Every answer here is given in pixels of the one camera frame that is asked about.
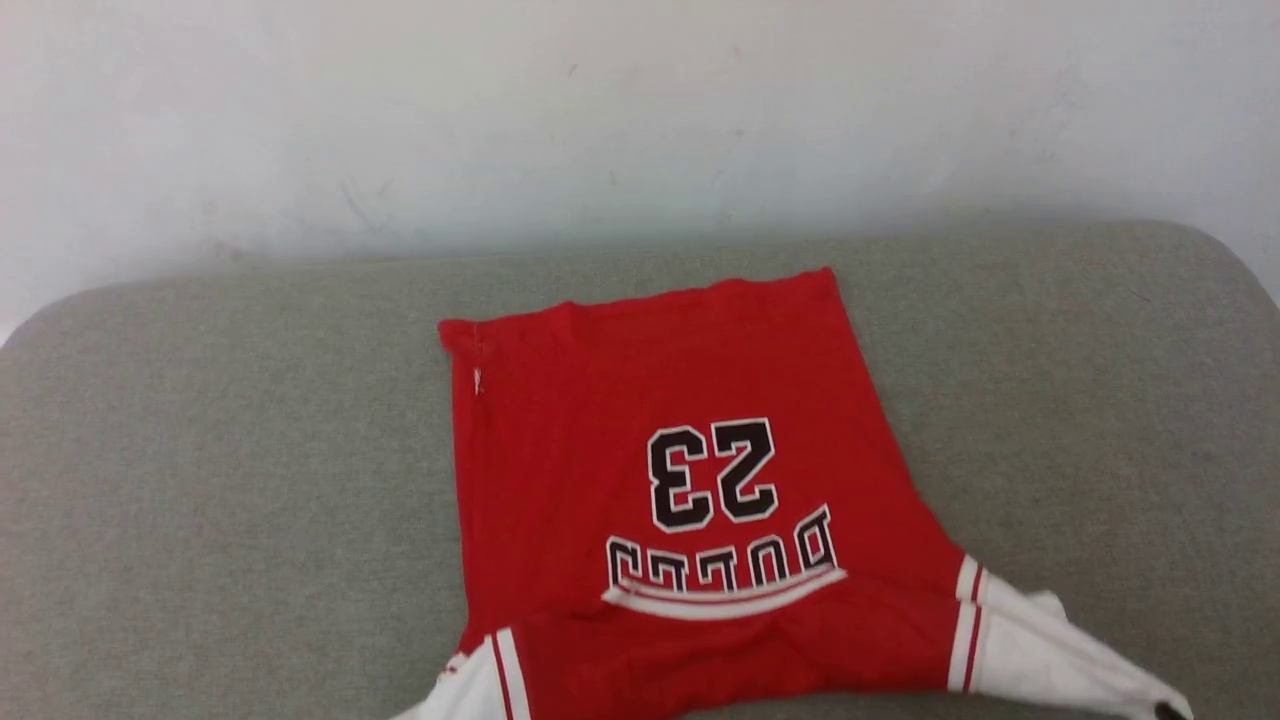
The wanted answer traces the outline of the red basketball jersey number 23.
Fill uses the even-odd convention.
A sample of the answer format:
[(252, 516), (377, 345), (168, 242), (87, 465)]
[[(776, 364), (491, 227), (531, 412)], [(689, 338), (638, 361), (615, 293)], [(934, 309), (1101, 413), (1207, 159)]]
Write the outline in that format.
[(468, 616), (393, 720), (675, 720), (836, 693), (1193, 720), (950, 539), (829, 268), (439, 336)]

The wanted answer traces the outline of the beige grey fabric sofa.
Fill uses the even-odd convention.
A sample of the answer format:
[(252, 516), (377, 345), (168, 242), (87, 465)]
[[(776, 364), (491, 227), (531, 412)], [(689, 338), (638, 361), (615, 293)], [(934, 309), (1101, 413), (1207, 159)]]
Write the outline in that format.
[(1012, 583), (1280, 720), (1280, 307), (1121, 222), (119, 284), (0, 347), (0, 720), (385, 720), (465, 616), (435, 327), (831, 266), (911, 474)]

